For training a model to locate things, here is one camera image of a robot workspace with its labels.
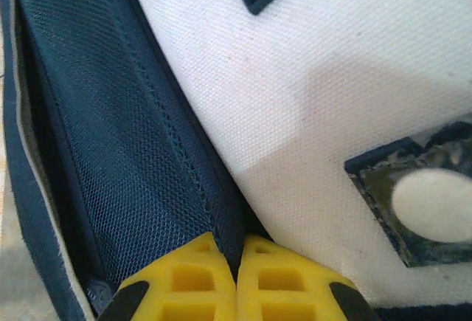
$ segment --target white canvas fabric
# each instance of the white canvas fabric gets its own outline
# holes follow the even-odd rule
[[[408,269],[344,161],[472,111],[472,0],[140,0],[274,240],[374,306],[472,301],[472,263]]]

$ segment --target white circle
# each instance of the white circle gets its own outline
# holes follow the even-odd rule
[[[433,241],[472,241],[472,179],[440,168],[404,176],[392,194],[398,220]]]

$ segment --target blue fabric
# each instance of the blue fabric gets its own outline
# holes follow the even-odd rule
[[[208,230],[236,272],[247,203],[129,0],[19,1],[85,273],[118,284]]]
[[[10,28],[12,12],[13,6],[10,4],[10,0],[0,0],[5,64],[4,132],[18,218],[21,222],[23,239],[55,305],[58,316],[62,320],[83,320],[83,312],[67,280],[63,261],[59,257],[58,242],[18,132],[18,118],[16,116],[18,97],[13,77],[13,52],[18,53],[20,59],[18,67],[21,71],[25,70],[25,66],[21,61],[22,48],[13,48],[11,38],[18,36],[18,41],[20,41],[22,34],[18,31],[18,34],[15,35],[13,34],[14,30]]]

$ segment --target navy blue mesh fabric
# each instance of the navy blue mesh fabric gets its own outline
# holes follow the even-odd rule
[[[208,230],[236,271],[246,203],[129,0],[19,1],[93,274],[119,283]]]

